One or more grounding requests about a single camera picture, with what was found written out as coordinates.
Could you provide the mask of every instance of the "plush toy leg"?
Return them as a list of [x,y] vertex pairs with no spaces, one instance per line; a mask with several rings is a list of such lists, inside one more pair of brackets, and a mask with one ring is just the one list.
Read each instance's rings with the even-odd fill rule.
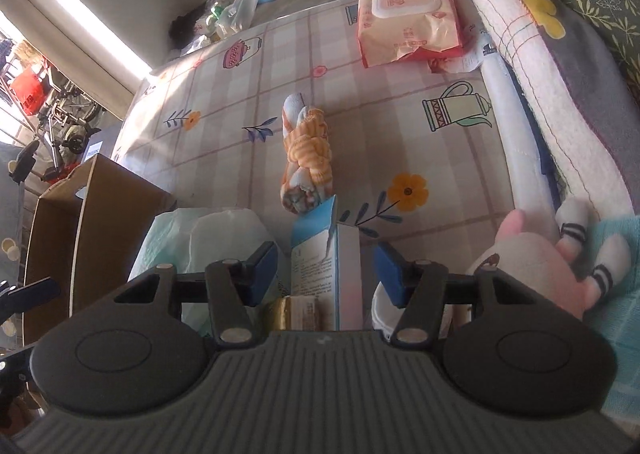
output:
[[584,309],[592,307],[598,299],[618,284],[631,268],[631,251],[620,234],[609,236],[598,251],[596,266],[583,282]]
[[578,198],[569,197],[556,212],[556,223],[560,228],[560,240],[556,250],[571,264],[580,255],[587,238],[589,206]]

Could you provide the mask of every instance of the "pink plush toy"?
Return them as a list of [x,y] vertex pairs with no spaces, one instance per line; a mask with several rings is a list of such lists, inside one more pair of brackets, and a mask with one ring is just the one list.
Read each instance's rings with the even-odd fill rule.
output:
[[538,234],[523,232],[525,219],[523,211],[511,211],[498,229],[494,246],[467,273],[484,264],[496,266],[581,319],[631,267],[625,238],[614,234],[600,247],[591,275],[575,278],[569,265],[582,250],[589,221],[589,206],[583,201],[567,198],[558,209],[560,240],[555,245]]

